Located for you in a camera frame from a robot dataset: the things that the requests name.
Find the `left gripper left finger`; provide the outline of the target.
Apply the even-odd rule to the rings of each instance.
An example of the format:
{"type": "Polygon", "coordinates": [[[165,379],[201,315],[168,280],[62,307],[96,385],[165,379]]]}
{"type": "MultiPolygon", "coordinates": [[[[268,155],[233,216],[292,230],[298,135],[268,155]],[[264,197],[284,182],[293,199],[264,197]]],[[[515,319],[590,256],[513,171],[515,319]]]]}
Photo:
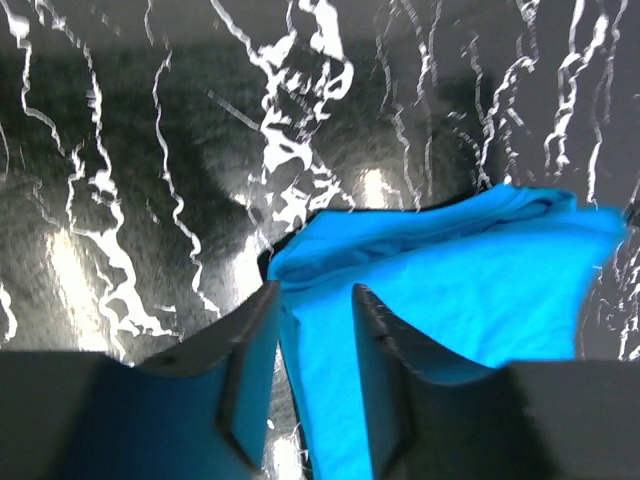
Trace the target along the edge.
{"type": "Polygon", "coordinates": [[[129,367],[98,352],[1,355],[5,479],[252,479],[266,442],[279,286],[129,367]]]}

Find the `blue t shirt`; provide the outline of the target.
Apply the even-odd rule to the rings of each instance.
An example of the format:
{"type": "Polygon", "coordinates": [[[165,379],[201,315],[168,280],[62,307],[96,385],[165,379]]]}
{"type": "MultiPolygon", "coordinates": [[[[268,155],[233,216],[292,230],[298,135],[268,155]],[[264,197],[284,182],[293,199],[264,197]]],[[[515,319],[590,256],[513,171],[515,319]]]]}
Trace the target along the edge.
{"type": "Polygon", "coordinates": [[[570,360],[581,305],[627,238],[616,207],[496,185],[440,209],[318,213],[271,260],[280,343],[318,479],[373,475],[352,290],[484,366],[570,360]]]}

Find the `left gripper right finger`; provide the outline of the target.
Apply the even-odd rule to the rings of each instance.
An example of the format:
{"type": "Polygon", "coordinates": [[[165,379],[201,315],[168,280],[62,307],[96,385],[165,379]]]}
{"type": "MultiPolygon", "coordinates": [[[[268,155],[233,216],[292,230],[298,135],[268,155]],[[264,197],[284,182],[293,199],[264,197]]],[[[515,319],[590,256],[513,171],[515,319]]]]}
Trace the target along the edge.
{"type": "Polygon", "coordinates": [[[491,369],[352,291],[377,479],[635,479],[639,366],[581,360],[491,369]]]}

